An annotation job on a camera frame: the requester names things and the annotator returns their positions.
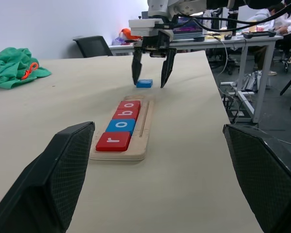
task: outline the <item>beige table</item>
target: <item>beige table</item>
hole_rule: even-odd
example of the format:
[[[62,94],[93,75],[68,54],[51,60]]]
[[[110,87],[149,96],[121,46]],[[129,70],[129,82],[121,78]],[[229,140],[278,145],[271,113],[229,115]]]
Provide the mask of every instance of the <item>beige table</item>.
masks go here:
[[[67,126],[97,129],[126,95],[154,94],[148,153],[141,162],[90,161],[69,233],[260,233],[238,185],[223,108],[203,52],[178,54],[160,89],[162,59],[131,56],[42,61],[52,76],[0,89],[0,200],[23,168]]]

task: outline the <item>robotic arm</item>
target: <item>robotic arm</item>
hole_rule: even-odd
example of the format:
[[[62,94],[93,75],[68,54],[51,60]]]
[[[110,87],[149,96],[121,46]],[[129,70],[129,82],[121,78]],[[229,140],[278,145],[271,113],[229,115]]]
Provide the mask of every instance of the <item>robotic arm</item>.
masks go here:
[[[134,45],[132,77],[137,84],[142,64],[143,53],[151,57],[166,58],[162,68],[161,88],[166,84],[173,68],[176,49],[169,48],[173,40],[173,31],[164,28],[164,24],[177,25],[178,15],[192,15],[206,9],[227,7],[232,9],[248,5],[253,9],[267,8],[280,3],[281,0],[147,0],[149,19],[130,20],[131,34],[143,36],[143,40]]]

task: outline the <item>white wall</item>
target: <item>white wall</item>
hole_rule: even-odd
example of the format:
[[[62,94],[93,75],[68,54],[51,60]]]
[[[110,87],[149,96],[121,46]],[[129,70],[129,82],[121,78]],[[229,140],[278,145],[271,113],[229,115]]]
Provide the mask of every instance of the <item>white wall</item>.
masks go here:
[[[108,44],[146,0],[0,0],[0,51],[29,48],[38,59],[80,57],[73,38],[102,35]]]
[[[238,20],[247,21],[251,16],[254,16],[258,10],[249,8],[248,6],[242,6],[238,11]],[[228,17],[228,9],[223,9],[223,18]]]

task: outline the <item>orange cord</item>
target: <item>orange cord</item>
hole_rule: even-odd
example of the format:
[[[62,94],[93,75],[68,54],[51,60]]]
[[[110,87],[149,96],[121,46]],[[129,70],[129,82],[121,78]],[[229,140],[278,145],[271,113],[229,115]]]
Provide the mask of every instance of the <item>orange cord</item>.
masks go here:
[[[21,80],[25,80],[26,78],[28,78],[28,76],[31,74],[31,72],[33,72],[34,70],[39,68],[39,64],[37,62],[33,62],[30,65],[30,69],[25,71],[25,75],[24,77],[21,78]]]

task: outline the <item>blue block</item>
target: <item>blue block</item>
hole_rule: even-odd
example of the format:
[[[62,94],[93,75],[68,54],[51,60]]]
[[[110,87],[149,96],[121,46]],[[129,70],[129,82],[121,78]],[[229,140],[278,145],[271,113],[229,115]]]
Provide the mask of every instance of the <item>blue block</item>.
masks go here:
[[[153,79],[141,79],[137,82],[137,88],[151,88],[153,85]]]
[[[130,132],[130,135],[132,135],[135,123],[134,119],[111,120],[106,132]]]

